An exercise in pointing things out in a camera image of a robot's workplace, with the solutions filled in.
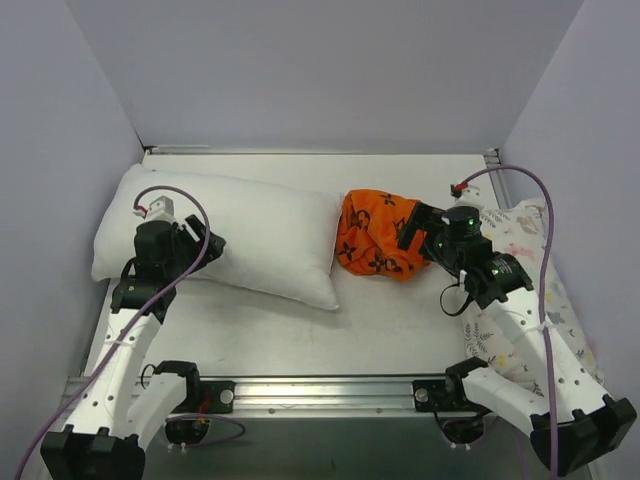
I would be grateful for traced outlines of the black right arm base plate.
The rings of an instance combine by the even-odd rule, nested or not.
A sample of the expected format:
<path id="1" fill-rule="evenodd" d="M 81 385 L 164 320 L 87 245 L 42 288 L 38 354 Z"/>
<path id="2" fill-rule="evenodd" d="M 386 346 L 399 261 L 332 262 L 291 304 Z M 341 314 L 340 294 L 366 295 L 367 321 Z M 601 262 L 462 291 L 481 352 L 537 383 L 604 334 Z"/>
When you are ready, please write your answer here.
<path id="1" fill-rule="evenodd" d="M 414 410 L 420 413 L 474 413 L 486 414 L 490 410 L 469 401 L 463 394 L 446 386 L 443 377 L 417 379 L 411 384 Z"/>

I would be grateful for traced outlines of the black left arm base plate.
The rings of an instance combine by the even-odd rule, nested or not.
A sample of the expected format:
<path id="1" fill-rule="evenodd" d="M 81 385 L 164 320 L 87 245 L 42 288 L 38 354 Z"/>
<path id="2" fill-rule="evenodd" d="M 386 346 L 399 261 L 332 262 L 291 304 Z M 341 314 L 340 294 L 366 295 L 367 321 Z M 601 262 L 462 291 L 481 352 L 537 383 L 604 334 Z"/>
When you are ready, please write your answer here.
<path id="1" fill-rule="evenodd" d="M 233 411 L 236 383 L 230 380 L 205 380 L 188 385 L 186 399 L 175 413 L 228 414 Z"/>

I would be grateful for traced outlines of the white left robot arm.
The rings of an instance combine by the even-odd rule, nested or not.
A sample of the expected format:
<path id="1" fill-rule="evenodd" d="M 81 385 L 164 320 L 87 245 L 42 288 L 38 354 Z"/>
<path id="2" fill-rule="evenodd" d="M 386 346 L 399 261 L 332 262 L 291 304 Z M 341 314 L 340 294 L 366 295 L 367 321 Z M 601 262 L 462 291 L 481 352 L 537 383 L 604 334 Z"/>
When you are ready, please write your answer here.
<path id="1" fill-rule="evenodd" d="M 64 405 L 67 420 L 47 432 L 40 454 L 54 479 L 139 479 L 151 438 L 174 409 L 190 411 L 202 399 L 197 368 L 161 374 L 133 399 L 142 362 L 164 323 L 176 287 L 218 259 L 225 240 L 207 217 L 147 218 L 134 236 L 134 255 L 112 292 L 108 327 L 86 384 Z"/>

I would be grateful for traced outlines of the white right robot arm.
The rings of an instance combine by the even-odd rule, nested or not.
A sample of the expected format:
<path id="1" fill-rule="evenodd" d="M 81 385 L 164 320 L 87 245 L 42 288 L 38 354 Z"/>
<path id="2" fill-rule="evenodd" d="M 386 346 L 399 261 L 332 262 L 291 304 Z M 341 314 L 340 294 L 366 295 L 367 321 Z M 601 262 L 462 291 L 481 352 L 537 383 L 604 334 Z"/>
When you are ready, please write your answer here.
<path id="1" fill-rule="evenodd" d="M 470 358 L 446 369 L 446 402 L 456 409 L 483 407 L 516 427 L 558 477 L 617 449 L 636 410 L 628 399 L 614 399 L 582 366 L 519 261 L 482 235 L 478 209 L 441 210 L 419 202 L 401 230 L 399 248 L 408 249 L 418 233 L 420 254 L 451 274 L 467 301 L 494 320 L 543 392 L 536 395 Z"/>

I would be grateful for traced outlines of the orange patterned plush pillowcase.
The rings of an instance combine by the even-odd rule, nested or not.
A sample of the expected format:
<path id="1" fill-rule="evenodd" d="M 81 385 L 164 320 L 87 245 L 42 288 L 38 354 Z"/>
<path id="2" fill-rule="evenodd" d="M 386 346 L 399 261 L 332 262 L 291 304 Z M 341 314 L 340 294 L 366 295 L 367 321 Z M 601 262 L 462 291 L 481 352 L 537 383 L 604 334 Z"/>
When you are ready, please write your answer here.
<path id="1" fill-rule="evenodd" d="M 339 264 L 357 276 L 383 275 L 407 281 L 431 262 L 419 254 L 422 234 L 408 250 L 398 247 L 415 199 L 372 189 L 347 192 L 342 203 L 335 252 Z"/>

